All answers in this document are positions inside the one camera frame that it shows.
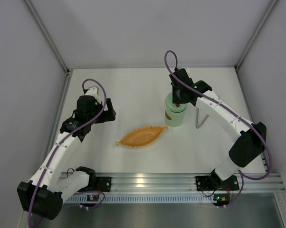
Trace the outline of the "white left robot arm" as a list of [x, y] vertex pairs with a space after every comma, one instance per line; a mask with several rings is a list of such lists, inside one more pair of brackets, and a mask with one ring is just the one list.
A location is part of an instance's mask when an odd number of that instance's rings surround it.
[[100, 103], [93, 95], [78, 98], [76, 109], [59, 130], [50, 153], [28, 182], [21, 182], [17, 193], [24, 211], [53, 220], [63, 203], [77, 192], [97, 189], [95, 170], [78, 167], [66, 179], [61, 173], [70, 156], [91, 131], [93, 124], [114, 121], [116, 112], [110, 98]]

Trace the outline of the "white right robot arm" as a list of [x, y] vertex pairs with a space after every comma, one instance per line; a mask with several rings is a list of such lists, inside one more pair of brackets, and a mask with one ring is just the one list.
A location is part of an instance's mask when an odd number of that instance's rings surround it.
[[172, 85], [173, 104], [191, 104], [212, 118], [234, 142], [227, 158], [208, 176], [214, 189], [234, 173], [249, 165], [264, 152], [266, 126], [242, 118], [228, 107], [206, 82], [193, 82], [185, 68], [175, 68], [169, 75]]

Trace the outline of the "green cylindrical lunch container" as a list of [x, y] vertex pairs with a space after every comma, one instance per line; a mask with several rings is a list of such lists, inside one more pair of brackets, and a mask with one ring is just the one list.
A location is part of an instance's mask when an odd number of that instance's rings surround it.
[[169, 127], [179, 127], [183, 123], [187, 105], [180, 104], [178, 107], [173, 105], [166, 105], [165, 108], [165, 123]]

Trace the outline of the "green lid with wooden handle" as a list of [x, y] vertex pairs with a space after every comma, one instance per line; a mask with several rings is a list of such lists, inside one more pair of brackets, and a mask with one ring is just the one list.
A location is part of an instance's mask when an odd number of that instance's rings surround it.
[[172, 102], [172, 92], [168, 93], [165, 98], [166, 111], [180, 113], [186, 110], [187, 104], [179, 104], [178, 106]]

